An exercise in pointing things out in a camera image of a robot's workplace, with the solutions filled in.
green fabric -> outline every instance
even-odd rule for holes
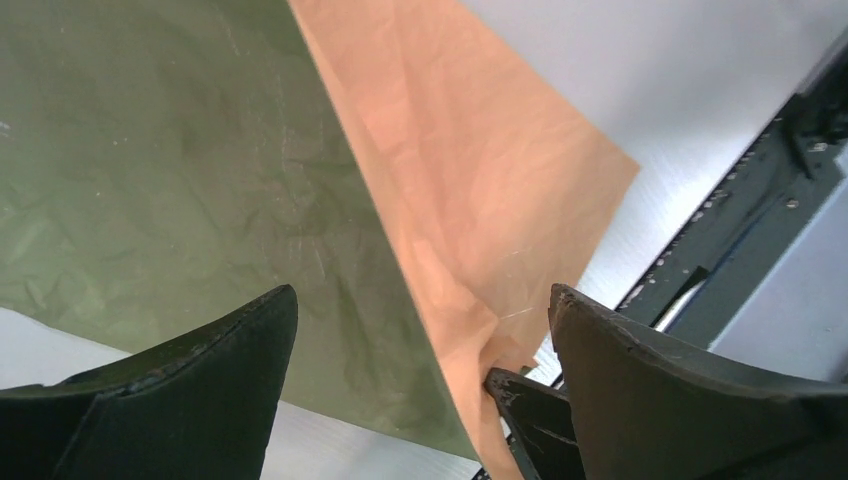
[[[0,122],[0,306],[138,352],[290,283],[284,400],[473,456],[285,2],[0,0]]]

orange paper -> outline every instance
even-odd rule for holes
[[[521,478],[493,366],[533,364],[638,167],[456,0],[291,0],[493,478]]]

black plastic part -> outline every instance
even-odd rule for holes
[[[564,392],[497,368],[485,386],[512,431],[513,455],[524,478],[584,478]]]
[[[0,477],[257,479],[296,330],[279,287],[58,385],[0,391]]]
[[[564,285],[549,318],[568,393],[486,382],[525,478],[848,478],[848,386],[713,355]]]

wrinkled sheet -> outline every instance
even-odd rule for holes
[[[284,400],[474,456],[284,1],[6,0],[0,122],[0,306],[138,352],[290,283]]]
[[[638,166],[456,0],[290,0],[484,466],[482,381],[532,365]]]

white surface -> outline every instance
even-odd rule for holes
[[[34,383],[53,385],[126,356],[0,308],[0,389]]]
[[[610,306],[848,25],[844,0],[464,2],[643,166],[579,285]],[[44,340],[27,338],[0,332],[0,370],[23,375],[35,362],[33,378],[35,370],[56,378],[69,357],[106,358],[83,343],[72,353],[28,348]],[[27,347],[6,356],[13,343]],[[80,358],[79,366],[97,363]],[[468,480],[475,470],[283,406],[265,478]]]

